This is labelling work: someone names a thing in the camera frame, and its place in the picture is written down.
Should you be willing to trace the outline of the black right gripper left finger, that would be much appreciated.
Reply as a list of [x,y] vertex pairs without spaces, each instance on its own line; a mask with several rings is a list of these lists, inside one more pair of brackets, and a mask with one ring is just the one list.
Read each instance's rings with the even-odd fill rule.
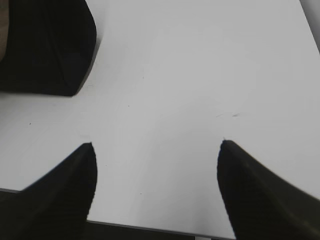
[[0,192],[2,240],[80,240],[98,179],[92,143],[84,143],[22,191]]

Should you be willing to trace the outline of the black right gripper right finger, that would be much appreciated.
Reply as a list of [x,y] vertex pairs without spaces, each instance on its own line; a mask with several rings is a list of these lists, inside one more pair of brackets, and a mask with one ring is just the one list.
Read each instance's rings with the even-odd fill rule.
[[318,240],[320,201],[232,140],[220,145],[217,181],[237,240]]

